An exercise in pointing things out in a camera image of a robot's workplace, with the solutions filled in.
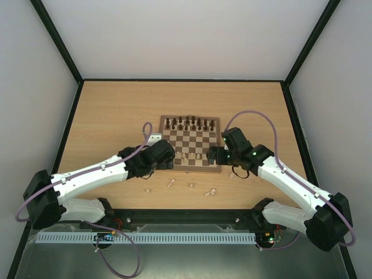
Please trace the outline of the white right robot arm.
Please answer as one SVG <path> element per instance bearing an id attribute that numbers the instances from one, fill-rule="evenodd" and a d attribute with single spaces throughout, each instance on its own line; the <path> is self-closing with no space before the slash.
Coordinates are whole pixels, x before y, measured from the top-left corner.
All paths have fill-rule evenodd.
<path id="1" fill-rule="evenodd" d="M 264 145 L 252 146 L 243 132 L 231 128 L 222 133 L 225 146 L 212 146 L 207 152 L 209 162 L 241 167 L 276 186 L 297 205 L 282 205 L 265 198 L 255 206 L 253 220 L 261 228 L 278 224 L 305 234 L 313 245 L 330 251 L 341 244 L 351 231 L 352 216 L 349 201 L 341 193 L 335 195 L 308 182 L 276 158 Z"/>

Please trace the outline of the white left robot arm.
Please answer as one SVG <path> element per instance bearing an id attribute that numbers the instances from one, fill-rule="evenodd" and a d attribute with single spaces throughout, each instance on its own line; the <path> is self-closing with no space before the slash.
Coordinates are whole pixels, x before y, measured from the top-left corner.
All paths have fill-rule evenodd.
<path id="1" fill-rule="evenodd" d="M 83 200 L 79 195 L 113 182 L 149 177 L 156 169 L 165 169 L 174 158 L 173 147 L 160 139 L 152 145 L 126 147 L 103 162 L 77 171 L 63 174 L 38 171 L 23 194 L 29 221 L 36 230 L 60 221 L 96 223 L 111 214 L 108 201 Z"/>

